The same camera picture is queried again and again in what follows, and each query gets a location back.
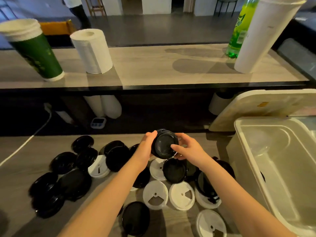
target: countertop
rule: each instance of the countertop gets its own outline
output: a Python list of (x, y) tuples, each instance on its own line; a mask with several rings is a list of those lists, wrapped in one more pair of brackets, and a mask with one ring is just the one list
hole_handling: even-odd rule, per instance
[[(211, 156), (217, 156), (228, 161), (225, 147), (230, 137), (217, 133), (189, 134), (195, 138), (204, 150)], [(142, 134), (124, 135), (92, 135), (94, 148), (98, 151), (113, 140), (121, 140), (128, 147), (139, 143)], [(57, 236), (61, 229), (79, 213), (115, 176), (110, 173), (107, 177), (93, 179), (90, 191), (76, 202), (66, 201), (62, 209), (49, 219), (35, 216), (31, 208), (31, 199), (27, 195), (30, 185), (41, 175), (48, 172), (50, 161), (64, 151), (71, 151), (71, 143), (77, 138), (68, 136), (35, 136), (17, 154), (9, 159), (0, 171), (0, 236), (36, 237)], [(0, 161), (13, 153), (28, 136), (0, 137), (2, 155)], [(133, 201), (142, 201), (142, 189), (130, 192), (124, 205)], [(203, 210), (197, 202), (189, 211), (175, 210), (170, 202), (161, 211), (150, 212), (150, 225), (144, 236), (183, 236), (198, 237), (195, 221), (198, 213)], [(228, 237), (241, 236), (230, 216), (222, 204), (216, 209), (225, 220)], [(110, 237), (124, 236), (120, 224), (120, 217), (116, 219), (109, 234)]]
[(65, 77), (45, 82), (15, 51), (0, 51), (0, 92), (113, 91), (303, 85), (309, 80), (270, 50), (252, 74), (234, 70), (227, 44), (109, 48), (113, 67), (89, 74), (76, 49), (54, 49)]

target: pants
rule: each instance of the pants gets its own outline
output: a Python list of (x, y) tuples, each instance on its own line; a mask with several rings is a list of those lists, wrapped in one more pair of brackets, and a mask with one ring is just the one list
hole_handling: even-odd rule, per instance
[(75, 15), (79, 19), (79, 21), (81, 23), (81, 29), (91, 28), (90, 21), (89, 21), (87, 15), (85, 14), (82, 5), (79, 5), (79, 6), (73, 7), (73, 8), (69, 8), (69, 10), (71, 11), (71, 13), (73, 15)]

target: white cable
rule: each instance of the white cable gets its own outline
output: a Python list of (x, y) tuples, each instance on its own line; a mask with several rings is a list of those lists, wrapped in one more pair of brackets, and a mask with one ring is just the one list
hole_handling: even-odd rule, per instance
[(47, 107), (47, 104), (44, 103), (44, 109), (49, 113), (49, 118), (48, 120), (44, 123), (44, 125), (41, 126), (41, 128), (39, 128), (37, 131), (35, 131), (35, 133), (29, 137), (29, 139), (26, 140), (26, 142), (24, 142), (16, 151), (14, 151), (10, 156), (8, 156), (7, 158), (5, 158), (1, 163), (0, 163), (0, 167), (6, 163), (6, 161), (8, 161), (12, 156), (14, 156), (19, 150), (21, 150), (41, 129), (43, 129), (47, 123), (50, 121), (51, 117), (52, 117), (52, 111)]

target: green plastic bottle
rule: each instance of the green plastic bottle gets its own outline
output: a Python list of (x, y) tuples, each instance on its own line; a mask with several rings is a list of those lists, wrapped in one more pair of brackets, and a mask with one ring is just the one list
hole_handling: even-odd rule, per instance
[(247, 35), (251, 19), (255, 13), (259, 0), (245, 0), (239, 14), (235, 29), (227, 47), (226, 55), (237, 58), (241, 45)]

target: hand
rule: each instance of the hand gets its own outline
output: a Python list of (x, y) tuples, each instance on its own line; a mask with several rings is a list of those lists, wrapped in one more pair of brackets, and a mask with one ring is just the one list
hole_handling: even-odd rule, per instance
[(147, 132), (142, 138), (139, 146), (137, 147), (137, 150), (131, 158), (133, 161), (135, 161), (137, 167), (139, 168), (139, 172), (142, 172), (148, 164), (151, 152), (151, 145), (156, 136), (157, 131)]
[(200, 169), (203, 167), (206, 160), (212, 159), (194, 138), (191, 138), (184, 133), (176, 133), (176, 136), (181, 138), (179, 140), (179, 145), (171, 145), (171, 148), (178, 152), (175, 156), (176, 159), (187, 159), (191, 164)]

